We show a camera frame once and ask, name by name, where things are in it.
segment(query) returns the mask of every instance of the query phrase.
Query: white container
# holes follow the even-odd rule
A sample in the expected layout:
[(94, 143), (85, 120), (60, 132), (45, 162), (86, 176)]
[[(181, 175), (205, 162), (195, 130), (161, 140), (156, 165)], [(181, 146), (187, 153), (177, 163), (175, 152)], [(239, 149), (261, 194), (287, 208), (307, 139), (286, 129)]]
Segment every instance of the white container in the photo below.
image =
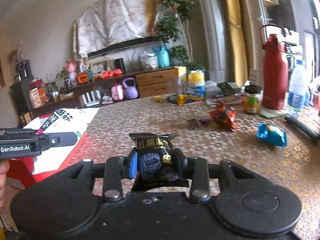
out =
[(303, 60), (296, 60), (296, 66), (289, 81), (288, 107), (291, 110), (300, 112), (303, 109), (307, 89), (305, 62)]

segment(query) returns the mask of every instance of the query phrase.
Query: wooden drawer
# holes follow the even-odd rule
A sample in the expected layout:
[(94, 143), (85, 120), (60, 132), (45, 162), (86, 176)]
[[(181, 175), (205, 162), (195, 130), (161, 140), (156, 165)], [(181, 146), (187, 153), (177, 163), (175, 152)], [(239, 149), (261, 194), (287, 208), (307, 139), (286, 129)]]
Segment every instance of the wooden drawer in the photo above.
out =
[(165, 83), (178, 77), (177, 69), (168, 69), (136, 75), (138, 87)]
[(153, 84), (138, 87), (141, 98), (169, 94), (168, 83)]

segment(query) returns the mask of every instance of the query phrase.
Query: screw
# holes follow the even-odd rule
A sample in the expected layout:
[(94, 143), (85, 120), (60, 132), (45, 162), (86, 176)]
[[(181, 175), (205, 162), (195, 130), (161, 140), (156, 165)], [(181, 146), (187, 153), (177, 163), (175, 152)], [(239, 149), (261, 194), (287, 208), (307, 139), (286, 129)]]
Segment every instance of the screw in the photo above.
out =
[(152, 196), (152, 197), (151, 197), (151, 200), (152, 200), (153, 202), (159, 202), (159, 201), (160, 201), (160, 198), (157, 198), (156, 196)]
[(192, 192), (192, 195), (197, 198), (206, 198), (208, 196), (208, 192), (203, 189), (196, 189)]
[(149, 205), (152, 203), (152, 201), (151, 201), (151, 199), (144, 199), (143, 203)]
[(120, 192), (115, 190), (115, 189), (110, 189), (110, 190), (107, 190), (104, 195), (107, 197), (107, 198), (118, 198), (120, 197)]

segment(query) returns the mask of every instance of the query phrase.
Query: patterned tablecloth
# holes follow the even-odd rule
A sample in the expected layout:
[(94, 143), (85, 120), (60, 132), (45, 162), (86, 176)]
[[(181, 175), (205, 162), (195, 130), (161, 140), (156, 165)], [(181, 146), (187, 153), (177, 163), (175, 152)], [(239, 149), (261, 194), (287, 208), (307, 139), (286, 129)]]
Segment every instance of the patterned tablecloth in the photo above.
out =
[[(84, 158), (92, 158), (95, 163), (106, 159), (128, 155), (134, 147), (129, 138), (131, 132), (151, 132), (156, 134), (179, 133), (172, 143), (186, 156), (199, 156), (210, 163), (229, 159), (289, 188), (302, 202), (302, 216), (295, 233), (302, 239), (318, 239), (320, 236), (320, 147), (294, 128), (286, 125), (283, 118), (265, 119), (259, 115), (245, 114), (241, 107), (236, 123), (237, 132), (221, 130), (216, 124), (209, 127), (189, 129), (186, 120), (209, 117), (211, 108), (203, 102), (183, 107), (167, 103), (157, 103), (151, 98), (102, 107), (87, 128), (88, 136), (73, 157), (71, 164)], [(300, 120), (319, 132), (320, 117), (305, 109)], [(255, 133), (258, 122), (269, 122), (281, 127), (287, 133), (287, 147), (270, 147), (263, 144)], [(132, 186), (132, 180), (123, 180), (124, 193)], [(210, 181), (211, 194), (219, 193), (216, 179)], [(182, 188), (160, 188), (153, 191), (187, 191)], [(94, 193), (100, 195), (102, 180), (97, 179)], [(6, 206), (1, 212), (9, 224), (9, 202), (15, 192), (8, 186)]]

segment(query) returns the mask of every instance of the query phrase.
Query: purple kettlebell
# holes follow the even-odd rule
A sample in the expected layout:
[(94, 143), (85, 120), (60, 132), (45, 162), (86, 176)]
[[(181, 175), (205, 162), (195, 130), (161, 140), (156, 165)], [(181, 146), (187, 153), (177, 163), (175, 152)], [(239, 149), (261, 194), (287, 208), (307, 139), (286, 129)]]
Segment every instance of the purple kettlebell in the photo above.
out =
[[(134, 85), (133, 86), (128, 86), (126, 82), (128, 80), (133, 80)], [(134, 78), (126, 78), (122, 81), (122, 85), (124, 87), (124, 96), (128, 99), (135, 99), (138, 97), (138, 91), (136, 89), (136, 82)]]

